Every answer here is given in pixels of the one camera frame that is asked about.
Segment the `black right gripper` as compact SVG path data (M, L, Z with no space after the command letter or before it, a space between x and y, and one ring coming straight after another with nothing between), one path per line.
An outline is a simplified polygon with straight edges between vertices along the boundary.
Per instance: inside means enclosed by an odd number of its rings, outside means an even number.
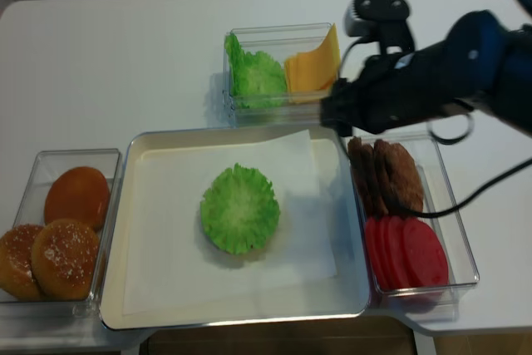
M320 101L320 125L346 135L353 128L380 134L444 116L445 95L437 88L429 57L377 57L357 79L337 79Z

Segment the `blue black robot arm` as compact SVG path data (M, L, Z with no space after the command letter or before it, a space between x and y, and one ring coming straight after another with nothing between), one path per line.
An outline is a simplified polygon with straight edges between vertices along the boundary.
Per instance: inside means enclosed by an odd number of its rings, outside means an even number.
M377 43L354 81L339 78L319 123L372 134L479 110L531 132L531 27L506 30L488 10L468 12L441 42L417 50L406 0L353 0L348 34Z

